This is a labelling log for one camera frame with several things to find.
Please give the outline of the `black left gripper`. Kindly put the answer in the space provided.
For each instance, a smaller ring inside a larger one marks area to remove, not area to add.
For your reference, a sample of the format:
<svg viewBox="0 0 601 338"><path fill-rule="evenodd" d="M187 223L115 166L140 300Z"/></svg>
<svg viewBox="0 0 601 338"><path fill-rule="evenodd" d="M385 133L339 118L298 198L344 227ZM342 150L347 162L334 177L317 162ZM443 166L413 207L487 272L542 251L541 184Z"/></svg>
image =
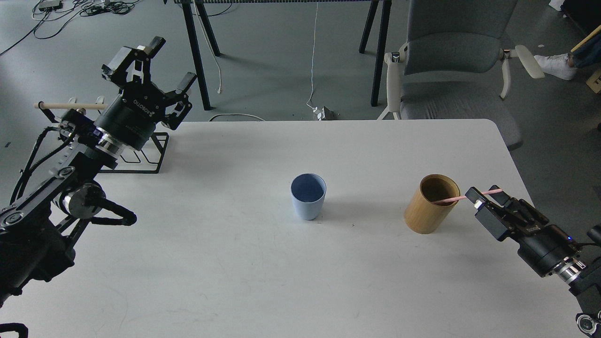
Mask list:
<svg viewBox="0 0 601 338"><path fill-rule="evenodd" d="M119 94L101 112L94 126L137 151L150 139L158 122L174 131L193 107L188 90L197 80L195 73L187 72L176 89L167 93L151 81L150 61L165 43L163 37L156 36L148 46L123 46L108 65L101 67L103 79L116 84ZM138 91L126 90L128 85L163 97L159 108L152 102L146 102Z"/></svg>

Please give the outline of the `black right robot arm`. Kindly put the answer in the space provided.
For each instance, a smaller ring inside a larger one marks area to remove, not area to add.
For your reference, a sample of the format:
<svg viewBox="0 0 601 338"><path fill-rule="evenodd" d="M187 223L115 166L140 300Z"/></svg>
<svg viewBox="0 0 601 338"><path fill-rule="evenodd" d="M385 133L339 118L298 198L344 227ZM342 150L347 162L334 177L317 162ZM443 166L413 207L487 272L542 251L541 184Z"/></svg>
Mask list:
<svg viewBox="0 0 601 338"><path fill-rule="evenodd" d="M476 208L475 218L498 241L511 238L517 254L540 277L557 275L577 298L580 312L575 321L589 338L600 336L600 259L585 264L579 259L583 244L552 224L524 199L511 197L498 186L489 196L471 187L467 199Z"/></svg>

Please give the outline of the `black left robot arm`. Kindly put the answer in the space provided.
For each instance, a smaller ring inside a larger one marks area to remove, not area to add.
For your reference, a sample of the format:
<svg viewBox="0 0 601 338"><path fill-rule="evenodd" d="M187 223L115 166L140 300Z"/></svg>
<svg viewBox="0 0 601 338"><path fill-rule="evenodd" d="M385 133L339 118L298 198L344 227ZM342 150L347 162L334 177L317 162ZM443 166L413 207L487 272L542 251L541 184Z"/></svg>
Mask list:
<svg viewBox="0 0 601 338"><path fill-rule="evenodd" d="M74 246L89 224L133 225L137 216L107 199L94 180L103 167L114 169L126 148L142 150L156 125L176 129L191 110L187 91L197 79L188 72L178 87L164 92L152 83L150 62L165 44L124 46L104 79L119 87L115 100L92 121L83 106L65 105L36 141L7 207L1 210L1 302L22 294L32 279L50 282L72 267Z"/></svg>

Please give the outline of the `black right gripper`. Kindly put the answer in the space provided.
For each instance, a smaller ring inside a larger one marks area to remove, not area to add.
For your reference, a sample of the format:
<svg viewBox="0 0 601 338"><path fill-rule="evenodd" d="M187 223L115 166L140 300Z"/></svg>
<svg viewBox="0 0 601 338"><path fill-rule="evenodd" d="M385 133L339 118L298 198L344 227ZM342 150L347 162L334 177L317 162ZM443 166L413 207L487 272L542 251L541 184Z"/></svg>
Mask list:
<svg viewBox="0 0 601 338"><path fill-rule="evenodd" d="M496 204L487 198L490 194ZM490 235L500 242L507 238L517 242L517 254L539 276L579 278L586 268L576 259L576 242L524 199L475 187L470 187L465 197L477 209L475 218Z"/></svg>

